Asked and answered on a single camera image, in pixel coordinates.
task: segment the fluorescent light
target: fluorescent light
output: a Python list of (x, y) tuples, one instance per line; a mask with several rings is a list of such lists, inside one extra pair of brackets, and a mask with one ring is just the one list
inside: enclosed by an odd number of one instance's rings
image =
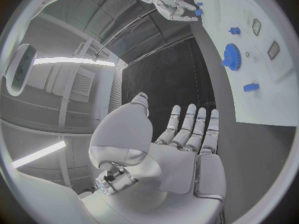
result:
[(60, 148), (63, 148), (63, 147), (65, 147), (65, 143), (64, 143), (64, 141), (61, 141), (61, 142), (56, 143), (50, 147), (44, 148), (44, 149), (37, 151), (31, 155), (28, 155), (24, 158), (14, 161), (14, 162), (12, 162), (12, 165), (14, 168), (18, 168), (26, 163), (30, 163), (38, 158), (46, 156), (47, 154), (50, 154), (50, 153), (52, 153)]
[(113, 62), (109, 61), (93, 61), (91, 59), (76, 58), (76, 57), (49, 57), (35, 59), (34, 65), (49, 64), (49, 63), (83, 63), (103, 66), (115, 66)]

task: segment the ceiling light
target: ceiling light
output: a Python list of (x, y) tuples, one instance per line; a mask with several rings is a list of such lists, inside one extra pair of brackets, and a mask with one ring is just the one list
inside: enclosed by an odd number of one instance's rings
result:
[(35, 152), (35, 153), (31, 154), (31, 155), (28, 155), (28, 156), (26, 156), (24, 158), (21, 158), (21, 159), (19, 159), (17, 161), (12, 162), (12, 166), (14, 168), (18, 168), (18, 167), (20, 167), (22, 165), (30, 163), (30, 162), (32, 162), (32, 161), (34, 161), (34, 160), (36, 160), (38, 158), (41, 158), (43, 156), (46, 156), (47, 154), (50, 154), (50, 153), (52, 153), (52, 152), (54, 152), (54, 151), (56, 151), (56, 150), (58, 150), (60, 148), (63, 148), (63, 147), (65, 147), (65, 143), (64, 143), (64, 141), (61, 141), (61, 142), (56, 143), (56, 144), (54, 144), (54, 145), (52, 145), (50, 147), (44, 148), (44, 149), (42, 149), (40, 151), (37, 151), (37, 152)]
[(93, 61), (91, 59), (76, 58), (76, 57), (49, 57), (35, 59), (34, 65), (48, 64), (48, 63), (83, 63), (94, 64), (102, 66), (115, 66), (113, 62), (109, 61)]

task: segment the blue object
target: blue object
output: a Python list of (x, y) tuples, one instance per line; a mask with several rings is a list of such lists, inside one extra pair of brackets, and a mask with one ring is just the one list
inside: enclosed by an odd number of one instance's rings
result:
[(237, 71), (241, 67), (241, 54), (239, 48), (233, 44), (227, 44), (224, 51), (224, 60), (222, 66), (228, 66), (232, 71)]
[(201, 16), (203, 14), (203, 11), (201, 9), (196, 9), (195, 14), (196, 16)]
[(238, 27), (231, 27), (231, 29), (229, 30), (230, 33), (232, 33), (233, 35), (236, 35), (236, 34), (241, 34), (241, 30), (240, 28)]
[(248, 85), (245, 85), (244, 87), (244, 92), (251, 92), (251, 91), (256, 91), (257, 89), (260, 88), (259, 84), (248, 84)]

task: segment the blue gear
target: blue gear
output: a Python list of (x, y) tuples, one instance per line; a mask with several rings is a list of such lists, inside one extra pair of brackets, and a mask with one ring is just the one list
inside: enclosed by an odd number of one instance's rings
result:
[(228, 66), (232, 71), (237, 71), (241, 67), (241, 62), (241, 54), (238, 47), (233, 43), (227, 44), (221, 65)]

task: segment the light fixture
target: light fixture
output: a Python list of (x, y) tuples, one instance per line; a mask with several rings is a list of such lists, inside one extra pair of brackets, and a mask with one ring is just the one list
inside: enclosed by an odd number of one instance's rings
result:
[(83, 63), (94, 64), (102, 66), (115, 66), (113, 62), (109, 61), (93, 61), (91, 59), (76, 58), (76, 57), (48, 57), (35, 59), (34, 65), (48, 64), (48, 63)]
[(65, 147), (65, 143), (64, 143), (64, 141), (61, 141), (61, 142), (56, 143), (50, 147), (44, 148), (44, 149), (37, 151), (31, 155), (28, 155), (26, 157), (23, 157), (23, 158), (17, 160), (17, 161), (12, 162), (12, 166), (14, 168), (18, 168), (22, 165), (30, 163), (30, 162), (32, 162), (38, 158), (41, 158), (43, 156), (46, 156), (47, 154), (50, 154), (50, 153), (52, 153), (60, 148), (63, 148), (63, 147)]

